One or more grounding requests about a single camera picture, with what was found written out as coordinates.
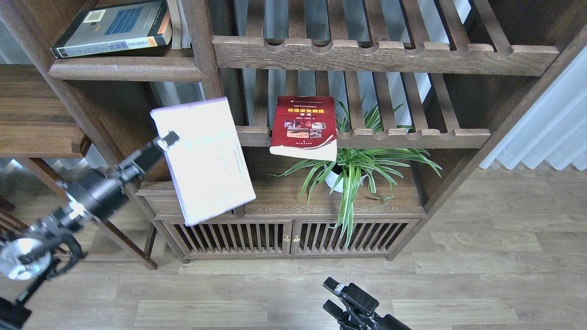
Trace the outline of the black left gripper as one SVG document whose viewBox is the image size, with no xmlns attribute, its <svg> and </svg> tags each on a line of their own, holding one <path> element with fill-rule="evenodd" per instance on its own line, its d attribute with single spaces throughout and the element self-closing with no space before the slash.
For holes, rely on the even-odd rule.
<svg viewBox="0 0 587 330">
<path fill-rule="evenodd" d="M 66 190 L 68 203 L 60 210 L 60 222 L 85 223 L 97 220 L 107 223 L 128 202 L 123 191 L 124 184 L 143 178 L 178 140 L 178 134 L 170 131 L 166 136 L 156 137 L 130 154 L 108 175 L 92 169 L 78 181 L 61 180 L 60 186 Z"/>
</svg>

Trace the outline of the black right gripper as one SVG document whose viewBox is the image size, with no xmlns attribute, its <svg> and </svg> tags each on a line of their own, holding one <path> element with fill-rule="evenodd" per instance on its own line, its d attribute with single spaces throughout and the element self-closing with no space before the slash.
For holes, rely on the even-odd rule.
<svg viewBox="0 0 587 330">
<path fill-rule="evenodd" d="M 350 283 L 347 286 L 328 277 L 323 286 L 343 302 L 341 309 L 328 299 L 323 309 L 335 318 L 340 330 L 410 330 L 406 324 L 390 314 L 380 317 L 375 314 L 379 301 L 364 290 Z"/>
</svg>

